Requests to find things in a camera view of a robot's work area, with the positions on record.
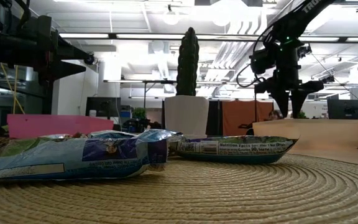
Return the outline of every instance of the robotic arm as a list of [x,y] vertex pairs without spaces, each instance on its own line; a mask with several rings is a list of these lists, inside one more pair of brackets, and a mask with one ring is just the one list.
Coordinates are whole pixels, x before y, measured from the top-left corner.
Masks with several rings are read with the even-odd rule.
[[[13,20],[12,1],[24,10],[19,21]],[[51,17],[31,17],[29,4],[30,0],[0,0],[0,62],[34,67],[41,85],[51,85],[59,78],[84,72],[85,67],[62,60],[82,59],[91,65],[95,60],[93,54],[63,40],[52,28]]]
[[305,0],[267,28],[272,30],[263,38],[265,48],[257,51],[254,48],[254,54],[250,57],[250,66],[255,76],[265,73],[266,69],[276,67],[273,77],[256,84],[255,94],[265,91],[270,93],[284,117],[288,114],[288,97],[292,101],[293,117],[297,118],[308,94],[324,88],[321,81],[302,84],[299,80],[298,70],[301,67],[298,60],[302,55],[301,46],[304,43],[298,38],[304,33],[307,25],[334,2],[338,0]]

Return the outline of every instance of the blue snack bag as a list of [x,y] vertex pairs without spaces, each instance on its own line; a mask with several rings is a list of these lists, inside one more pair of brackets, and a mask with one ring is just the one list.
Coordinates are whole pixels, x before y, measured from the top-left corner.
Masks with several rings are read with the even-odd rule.
[[150,130],[130,139],[0,139],[0,180],[125,178],[162,170],[176,133]]

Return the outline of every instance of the computer monitor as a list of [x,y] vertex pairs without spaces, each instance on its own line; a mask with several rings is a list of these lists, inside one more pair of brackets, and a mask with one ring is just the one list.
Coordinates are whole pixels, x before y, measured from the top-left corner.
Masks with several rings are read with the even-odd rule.
[[85,115],[90,115],[90,110],[96,110],[97,117],[118,117],[121,108],[121,98],[114,97],[88,97],[86,100]]
[[327,100],[329,119],[358,119],[358,100]]

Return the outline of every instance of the nutrition facts label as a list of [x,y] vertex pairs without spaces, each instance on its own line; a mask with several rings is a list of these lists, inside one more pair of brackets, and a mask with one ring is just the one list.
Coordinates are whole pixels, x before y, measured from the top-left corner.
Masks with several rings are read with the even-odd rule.
[[250,144],[218,141],[181,142],[178,151],[209,155],[261,155],[283,152],[291,144],[291,141]]

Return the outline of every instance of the person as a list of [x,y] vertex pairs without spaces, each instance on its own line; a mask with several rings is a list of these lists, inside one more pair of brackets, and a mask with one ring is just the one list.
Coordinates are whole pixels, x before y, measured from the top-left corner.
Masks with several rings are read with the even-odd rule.
[[278,119],[283,119],[280,112],[278,112],[277,110],[272,110],[269,114],[268,114],[268,120],[269,121],[275,121]]

